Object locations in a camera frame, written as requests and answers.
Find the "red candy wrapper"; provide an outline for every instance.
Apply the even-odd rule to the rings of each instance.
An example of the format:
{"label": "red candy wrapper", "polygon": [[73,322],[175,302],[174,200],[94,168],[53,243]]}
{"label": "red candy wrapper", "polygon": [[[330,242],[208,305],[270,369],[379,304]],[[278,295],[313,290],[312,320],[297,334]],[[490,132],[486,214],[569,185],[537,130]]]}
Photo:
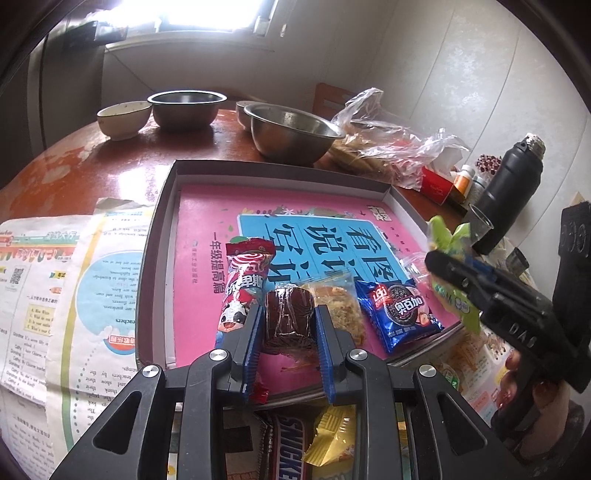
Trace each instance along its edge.
{"label": "red candy wrapper", "polygon": [[217,326],[220,332],[241,328],[254,300],[262,303],[262,289],[275,257],[275,245],[264,238],[226,244],[228,281]]}

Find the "bright window light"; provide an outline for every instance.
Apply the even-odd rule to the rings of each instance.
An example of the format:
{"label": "bright window light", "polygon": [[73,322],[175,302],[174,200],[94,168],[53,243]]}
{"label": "bright window light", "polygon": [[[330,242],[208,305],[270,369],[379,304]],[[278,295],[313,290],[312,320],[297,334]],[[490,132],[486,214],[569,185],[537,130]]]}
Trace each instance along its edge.
{"label": "bright window light", "polygon": [[117,27],[134,27],[168,19],[171,25],[208,30],[236,30],[252,24],[263,0],[123,0],[109,11],[96,12],[89,20]]}

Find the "wall tile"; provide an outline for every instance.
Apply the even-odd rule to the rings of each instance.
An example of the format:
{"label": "wall tile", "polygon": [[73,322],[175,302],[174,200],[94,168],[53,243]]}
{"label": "wall tile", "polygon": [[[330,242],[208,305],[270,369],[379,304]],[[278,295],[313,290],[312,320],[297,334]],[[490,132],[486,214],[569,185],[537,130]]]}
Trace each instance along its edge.
{"label": "wall tile", "polygon": [[410,118],[452,18],[453,0],[398,0],[364,88],[384,90],[383,106]]}
{"label": "wall tile", "polygon": [[515,52],[519,22],[494,0],[457,0],[411,121],[446,127],[473,147],[495,107]]}
{"label": "wall tile", "polygon": [[544,140],[541,184],[508,233],[515,245],[532,230],[562,184],[579,147],[586,118],[587,109],[562,67],[522,27],[505,87],[470,158],[475,160],[483,153],[502,155],[527,132]]}
{"label": "wall tile", "polygon": [[570,205],[576,192],[591,201],[591,115],[587,114],[586,127],[573,164],[546,209],[540,221],[519,246],[530,262],[530,271],[539,290],[551,297],[558,274],[558,239],[560,216]]}
{"label": "wall tile", "polygon": [[297,1],[285,37],[274,42],[274,52],[265,52],[260,58],[255,95],[269,102],[311,109],[316,83],[322,81],[326,53],[339,28],[339,1]]}
{"label": "wall tile", "polygon": [[392,13],[404,0],[339,0],[339,26],[324,58],[323,81],[352,92],[364,89],[371,67],[390,25]]}

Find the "printed page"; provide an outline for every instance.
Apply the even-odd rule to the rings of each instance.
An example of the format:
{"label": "printed page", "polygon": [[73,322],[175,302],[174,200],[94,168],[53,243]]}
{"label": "printed page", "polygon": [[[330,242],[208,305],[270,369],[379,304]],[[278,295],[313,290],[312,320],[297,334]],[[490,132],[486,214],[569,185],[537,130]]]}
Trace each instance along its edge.
{"label": "printed page", "polygon": [[137,371],[135,301],[152,213],[153,207],[97,213],[80,236],[47,355],[56,463]]}
{"label": "printed page", "polygon": [[0,384],[45,405],[50,328],[88,215],[0,225]]}
{"label": "printed page", "polygon": [[488,328],[480,328],[480,335],[465,332],[454,347],[430,363],[490,425],[498,409],[499,384],[507,372],[505,360],[512,349]]}
{"label": "printed page", "polygon": [[47,480],[54,471],[45,409],[0,387],[2,440],[31,480]]}

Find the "blue gripper pad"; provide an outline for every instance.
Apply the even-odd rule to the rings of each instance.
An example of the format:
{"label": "blue gripper pad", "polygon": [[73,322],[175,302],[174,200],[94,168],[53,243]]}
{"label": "blue gripper pad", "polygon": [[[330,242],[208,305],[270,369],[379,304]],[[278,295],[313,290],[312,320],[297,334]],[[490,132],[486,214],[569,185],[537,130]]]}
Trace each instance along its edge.
{"label": "blue gripper pad", "polygon": [[261,343],[265,327],[265,309],[258,306],[255,316],[255,324],[252,328],[252,335],[246,350],[242,374],[242,395],[248,401],[256,380],[256,369],[258,368],[259,357],[261,356]]}
{"label": "blue gripper pad", "polygon": [[328,313],[328,308],[326,308],[326,305],[316,307],[314,309],[314,316],[316,317],[316,345],[318,347],[318,358],[320,360],[320,376],[322,378],[322,387],[329,403],[333,404],[336,395],[334,367],[333,359],[330,356],[329,344],[324,325],[324,323],[328,321],[330,322],[330,326],[328,327],[332,328],[332,320],[330,319],[330,314]]}

